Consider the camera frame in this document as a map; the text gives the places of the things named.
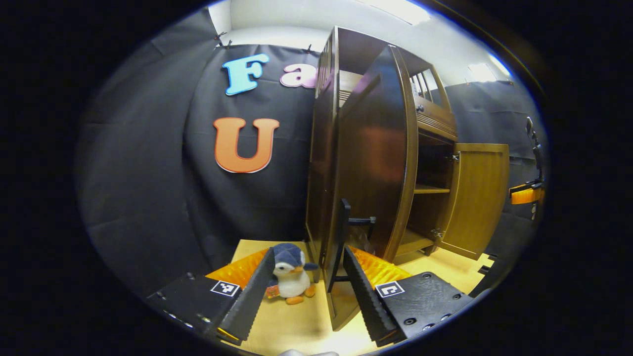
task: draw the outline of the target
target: open cabinet door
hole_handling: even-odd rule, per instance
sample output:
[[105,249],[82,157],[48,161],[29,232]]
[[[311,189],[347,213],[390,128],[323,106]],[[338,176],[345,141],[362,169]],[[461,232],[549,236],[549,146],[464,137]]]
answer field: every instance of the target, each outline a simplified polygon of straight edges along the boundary
[[501,218],[508,194],[510,155],[507,144],[458,143],[448,214],[437,245],[478,259]]
[[[338,126],[334,201],[349,202],[350,218],[376,218],[369,243],[383,257],[388,249],[397,250],[406,228],[418,155],[413,93],[398,48],[388,45],[376,57],[341,108]],[[334,205],[333,219],[340,209]],[[330,236],[334,229],[332,224]],[[350,231],[346,244],[352,243]],[[334,271],[346,276],[342,264],[335,266],[341,249],[333,240],[324,263],[326,286]],[[335,281],[327,298],[334,330],[359,311],[349,281]]]
[[[312,123],[306,230],[308,251],[312,260],[322,266],[334,204],[333,153],[336,150],[335,129],[339,104],[339,41],[335,27],[319,57]],[[313,274],[318,281],[318,271]]]

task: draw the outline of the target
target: orange letter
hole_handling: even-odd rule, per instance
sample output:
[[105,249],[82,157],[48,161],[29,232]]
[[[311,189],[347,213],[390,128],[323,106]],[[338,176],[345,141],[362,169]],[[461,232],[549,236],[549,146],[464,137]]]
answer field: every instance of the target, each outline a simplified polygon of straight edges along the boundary
[[279,121],[259,118],[253,122],[258,134],[257,152],[251,158],[242,158],[237,154],[239,131],[246,126],[246,121],[239,117],[223,117],[215,120],[213,126],[218,129],[215,161],[221,168],[231,173],[255,173],[268,165],[273,153],[273,133],[279,127]]

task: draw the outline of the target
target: blue letter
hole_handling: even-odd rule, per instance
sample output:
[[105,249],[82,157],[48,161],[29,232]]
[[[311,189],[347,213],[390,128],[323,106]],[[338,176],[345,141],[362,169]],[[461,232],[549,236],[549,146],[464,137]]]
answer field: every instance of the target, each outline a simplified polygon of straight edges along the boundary
[[249,78],[249,74],[253,77],[261,77],[262,69],[261,64],[267,63],[270,58],[265,54],[256,54],[254,56],[240,58],[234,61],[228,61],[222,65],[229,71],[229,87],[227,88],[227,95],[235,95],[240,92],[249,91],[257,87],[257,82]]

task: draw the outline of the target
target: stuffed penguin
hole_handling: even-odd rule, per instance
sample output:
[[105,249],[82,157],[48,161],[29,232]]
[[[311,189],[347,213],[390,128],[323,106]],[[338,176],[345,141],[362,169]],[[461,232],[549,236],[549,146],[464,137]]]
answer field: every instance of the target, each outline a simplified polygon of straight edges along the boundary
[[268,297],[281,296],[288,304],[303,302],[303,296],[312,297],[315,286],[310,283],[306,270],[315,270],[316,264],[306,263],[306,256],[292,243],[280,243],[273,247],[275,270],[268,284]]

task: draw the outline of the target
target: white wall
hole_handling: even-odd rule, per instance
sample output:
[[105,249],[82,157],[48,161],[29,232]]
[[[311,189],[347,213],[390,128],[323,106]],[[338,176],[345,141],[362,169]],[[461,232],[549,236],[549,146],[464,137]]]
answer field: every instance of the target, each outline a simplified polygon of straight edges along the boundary
[[433,63],[445,86],[476,81],[468,66],[478,63],[486,63],[498,80],[509,79],[490,60],[489,49],[431,11],[429,21],[410,25],[357,0],[225,0],[213,7],[210,13],[217,31],[228,32],[222,37],[224,43],[296,48],[312,44],[321,51],[332,27],[338,25],[391,42]]

